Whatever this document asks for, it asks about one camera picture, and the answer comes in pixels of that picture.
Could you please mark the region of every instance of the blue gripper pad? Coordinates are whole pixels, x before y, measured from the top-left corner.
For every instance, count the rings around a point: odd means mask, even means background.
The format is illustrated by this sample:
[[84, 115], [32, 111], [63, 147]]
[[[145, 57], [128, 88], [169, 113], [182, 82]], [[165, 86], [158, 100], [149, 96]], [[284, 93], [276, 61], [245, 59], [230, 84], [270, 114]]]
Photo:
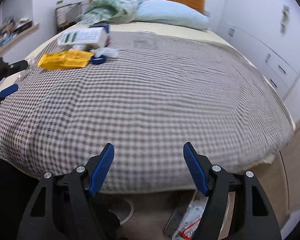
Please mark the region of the blue gripper pad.
[[99, 160], [98, 165], [94, 169], [92, 175], [90, 176], [90, 187], [89, 192], [94, 196], [100, 191], [103, 182], [106, 179], [112, 161], [114, 159], [114, 146], [109, 144], [108, 148], [103, 153], [103, 156]]
[[7, 87], [0, 92], [0, 98], [5, 98], [5, 97], [11, 95], [12, 93], [18, 91], [18, 89], [19, 89], [18, 85], [13, 84], [12, 86]]
[[183, 146], [183, 157], [186, 161], [197, 190], [202, 192], [203, 195], [207, 195], [209, 191], [207, 185], [207, 175], [201, 168], [201, 165], [199, 164], [188, 143], [185, 143]]

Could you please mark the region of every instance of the drawer handle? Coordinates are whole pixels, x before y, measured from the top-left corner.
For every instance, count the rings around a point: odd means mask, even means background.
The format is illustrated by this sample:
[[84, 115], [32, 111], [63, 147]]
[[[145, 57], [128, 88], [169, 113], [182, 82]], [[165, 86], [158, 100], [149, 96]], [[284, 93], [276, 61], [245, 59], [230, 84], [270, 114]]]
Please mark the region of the drawer handle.
[[284, 71], [284, 69], [282, 67], [280, 67], [280, 65], [278, 65], [279, 69], [286, 74], [286, 72]]
[[277, 88], [277, 85], [270, 79], [271, 83], [274, 84], [274, 86]]

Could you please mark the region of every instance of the person's leg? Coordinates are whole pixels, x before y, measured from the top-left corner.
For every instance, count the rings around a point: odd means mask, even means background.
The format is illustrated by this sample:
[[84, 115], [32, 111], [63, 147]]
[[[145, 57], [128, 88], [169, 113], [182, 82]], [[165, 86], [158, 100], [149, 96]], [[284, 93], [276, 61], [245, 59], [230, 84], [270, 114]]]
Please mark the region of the person's leg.
[[0, 239], [17, 239], [23, 213], [38, 182], [0, 159]]

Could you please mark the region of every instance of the checkered bedspread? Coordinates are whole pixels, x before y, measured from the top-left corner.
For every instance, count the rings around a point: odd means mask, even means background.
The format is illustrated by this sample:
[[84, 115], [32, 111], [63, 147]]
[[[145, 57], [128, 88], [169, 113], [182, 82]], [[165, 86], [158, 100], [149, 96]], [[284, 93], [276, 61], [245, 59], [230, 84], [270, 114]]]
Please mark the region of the checkered bedspread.
[[[112, 32], [119, 58], [83, 69], [36, 66], [0, 106], [1, 158], [35, 176], [68, 173], [107, 142], [115, 157], [102, 191], [194, 188], [190, 141], [236, 172], [273, 156], [293, 126], [282, 101], [240, 53], [219, 43]], [[60, 51], [56, 41], [44, 53]]]

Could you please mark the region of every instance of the black pants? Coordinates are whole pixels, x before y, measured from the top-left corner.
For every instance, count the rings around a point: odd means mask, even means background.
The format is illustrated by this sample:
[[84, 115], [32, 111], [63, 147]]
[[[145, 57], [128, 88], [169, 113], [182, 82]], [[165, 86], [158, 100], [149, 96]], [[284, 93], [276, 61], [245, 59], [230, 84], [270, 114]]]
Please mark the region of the black pants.
[[[38, 180], [29, 177], [0, 159], [0, 240], [16, 240], [23, 213]], [[106, 208], [93, 205], [103, 233], [108, 240], [116, 238], [119, 219]]]

